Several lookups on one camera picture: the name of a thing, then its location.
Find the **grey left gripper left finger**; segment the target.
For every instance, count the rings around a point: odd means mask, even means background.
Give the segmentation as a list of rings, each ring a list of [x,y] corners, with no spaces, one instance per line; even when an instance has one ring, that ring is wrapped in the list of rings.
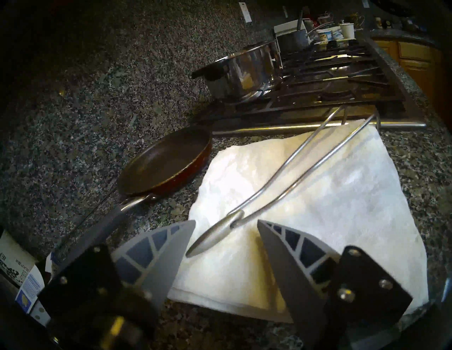
[[[113,253],[106,244],[92,243],[77,258],[65,261],[38,300],[56,318],[100,291],[115,296],[122,287],[132,287],[145,299],[138,315],[158,317],[194,229],[195,220],[188,220],[145,231]]]

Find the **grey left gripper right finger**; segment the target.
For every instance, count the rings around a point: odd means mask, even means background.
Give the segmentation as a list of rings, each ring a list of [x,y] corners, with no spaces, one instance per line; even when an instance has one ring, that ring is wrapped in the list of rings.
[[[304,349],[382,349],[413,297],[360,247],[259,219],[258,232]]]

